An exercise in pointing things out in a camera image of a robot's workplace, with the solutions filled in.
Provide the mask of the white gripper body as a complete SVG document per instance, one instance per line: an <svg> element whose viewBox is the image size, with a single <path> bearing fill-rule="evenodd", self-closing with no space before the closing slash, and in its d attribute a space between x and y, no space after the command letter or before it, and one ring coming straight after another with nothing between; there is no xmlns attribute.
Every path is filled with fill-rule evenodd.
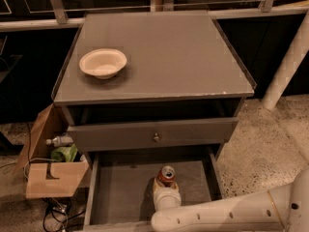
<svg viewBox="0 0 309 232"><path fill-rule="evenodd" d="M177 208L182 204L180 194L175 190L161 190L154 194L154 208L157 211Z"/></svg>

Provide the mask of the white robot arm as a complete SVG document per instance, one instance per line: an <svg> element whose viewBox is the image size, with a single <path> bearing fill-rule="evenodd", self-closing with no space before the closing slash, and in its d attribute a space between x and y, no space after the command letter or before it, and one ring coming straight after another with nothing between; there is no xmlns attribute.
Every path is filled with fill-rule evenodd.
<svg viewBox="0 0 309 232"><path fill-rule="evenodd" d="M181 206L168 198L152 216L154 232L309 232L309 168L282 187Z"/></svg>

